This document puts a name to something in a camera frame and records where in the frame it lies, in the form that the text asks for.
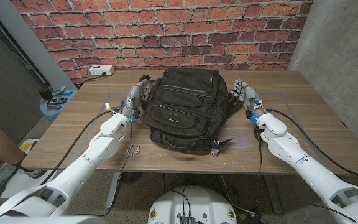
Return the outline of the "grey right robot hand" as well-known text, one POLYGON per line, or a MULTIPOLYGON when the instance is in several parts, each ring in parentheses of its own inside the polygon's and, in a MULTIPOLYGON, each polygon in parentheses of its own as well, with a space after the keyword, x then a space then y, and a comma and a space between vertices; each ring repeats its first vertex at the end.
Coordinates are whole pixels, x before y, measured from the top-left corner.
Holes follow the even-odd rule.
POLYGON ((234 88, 231 93, 243 104, 247 117, 258 119, 266 113, 262 106, 262 100, 249 84, 241 79, 234 81, 234 88))

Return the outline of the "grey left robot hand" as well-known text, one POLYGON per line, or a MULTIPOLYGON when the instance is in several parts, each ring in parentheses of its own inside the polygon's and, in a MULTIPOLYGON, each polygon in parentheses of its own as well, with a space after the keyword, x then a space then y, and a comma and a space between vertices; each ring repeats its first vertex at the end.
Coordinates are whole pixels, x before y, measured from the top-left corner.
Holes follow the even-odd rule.
POLYGON ((121 109, 121 114, 130 118, 136 111, 140 110, 142 102, 146 101, 153 83, 150 80, 142 80, 134 85, 127 95, 124 105, 121 109))

